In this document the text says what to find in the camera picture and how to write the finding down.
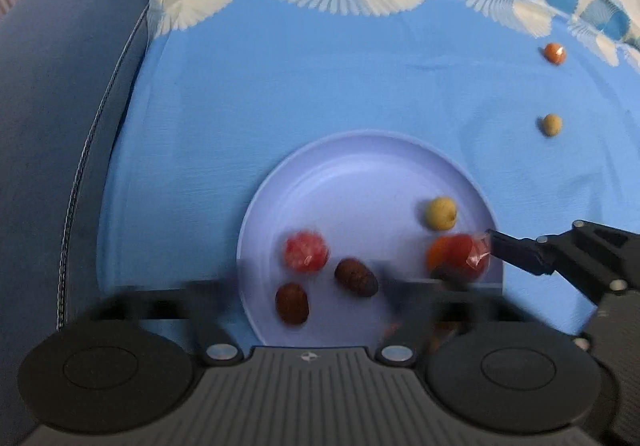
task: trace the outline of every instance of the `small yellow ball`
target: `small yellow ball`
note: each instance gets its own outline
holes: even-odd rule
[[[557,136],[562,130],[562,118],[557,114],[548,114],[542,120],[542,128],[549,137]]]
[[[427,225],[434,231],[447,231],[456,225],[458,208],[450,197],[437,197],[426,210]]]

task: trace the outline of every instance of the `plate rim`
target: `plate rim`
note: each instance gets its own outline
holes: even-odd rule
[[[469,174],[465,171],[465,169],[463,169],[462,166],[460,166],[455,160],[444,155],[440,150],[437,150],[436,148],[431,146],[429,143],[426,143],[423,140],[418,139],[417,137],[401,134],[400,132],[393,132],[391,130],[375,130],[375,129],[349,130],[346,132],[338,132],[336,134],[324,136],[304,144],[297,150],[294,150],[293,152],[289,153],[289,155],[287,155],[284,159],[282,159],[267,174],[267,177],[265,177],[263,181],[260,183],[260,186],[258,186],[258,189],[255,191],[254,195],[251,198],[251,201],[249,202],[249,205],[247,206],[246,211],[244,212],[244,217],[242,218],[242,224],[240,225],[240,232],[238,234],[238,244],[236,245],[236,266],[240,261],[240,252],[242,248],[242,241],[244,238],[244,232],[246,229],[247,220],[250,218],[251,213],[254,209],[254,206],[257,203],[258,198],[260,197],[260,194],[268,186],[269,182],[273,179],[273,177],[280,172],[280,169],[287,166],[289,162],[293,161],[301,154],[306,153],[309,150],[312,150],[318,146],[321,146],[323,144],[327,144],[330,142],[334,142],[339,139],[347,139],[347,138],[355,138],[355,137],[381,137],[381,138],[387,138],[387,139],[397,139],[397,140],[401,140],[402,142],[414,144],[415,146],[418,146],[423,150],[427,150],[428,152],[435,154],[436,156],[444,160],[446,163],[448,163],[450,166],[453,166],[453,168],[460,175],[462,175],[462,177],[464,177],[469,182],[469,184],[472,185],[472,187],[476,190],[476,193],[482,199],[484,206],[487,208],[489,212],[489,216],[491,217],[491,220],[494,224],[494,228],[496,229],[496,231],[499,230],[497,217],[495,216],[494,210],[492,209],[491,204],[489,203],[486,195],[482,191],[482,188],[479,187],[476,181],[472,177],[470,177]],[[504,289],[504,264],[502,264],[501,269],[502,269],[502,289]],[[240,301],[242,303],[242,310],[244,310],[244,315],[249,321],[249,325],[251,325],[251,328],[254,331],[255,336],[261,341],[263,345],[265,345],[264,338],[260,335],[260,333],[256,329],[254,320],[250,316],[250,313],[247,311],[246,300],[244,299],[244,295],[242,294],[239,283],[240,282],[238,282],[238,296],[240,297]]]

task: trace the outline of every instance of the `brown fruit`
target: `brown fruit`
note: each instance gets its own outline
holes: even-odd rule
[[[309,318],[309,300],[300,284],[290,282],[276,293],[276,311],[287,325],[302,325]]]
[[[554,65],[559,65],[566,60],[566,50],[559,43],[549,43],[545,47],[545,58]]]
[[[335,268],[335,279],[342,286],[363,298],[378,292],[378,279],[361,261],[345,258]]]

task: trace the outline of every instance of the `purple plate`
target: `purple plate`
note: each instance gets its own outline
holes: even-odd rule
[[[286,158],[265,179],[249,205],[238,239],[239,289],[258,339],[279,347],[375,346],[390,321],[382,293],[361,299],[334,279],[348,256],[388,263],[406,278],[424,278],[424,256],[442,233],[425,229],[426,203],[447,195],[458,204],[452,232],[495,229],[478,188],[456,165],[418,140],[386,132],[338,134]],[[324,236],[331,253],[315,277],[282,262],[286,238],[302,229]],[[299,282],[309,318],[291,328],[278,317],[274,297]],[[502,263],[494,260],[481,282],[500,288]]]

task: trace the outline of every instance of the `metal bolt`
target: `metal bolt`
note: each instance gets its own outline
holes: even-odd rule
[[[389,345],[382,349],[381,354],[387,361],[394,363],[404,363],[414,356],[414,352],[403,345]]]
[[[585,338],[576,338],[574,339],[575,346],[579,349],[584,350],[585,352],[591,348],[591,344]]]
[[[217,343],[207,347],[207,356],[212,360],[227,361],[238,355],[238,349],[227,343]]]
[[[624,291],[627,288],[626,282],[624,280],[612,280],[611,283],[609,284],[609,288],[613,291],[613,292],[620,292],[620,291]]]

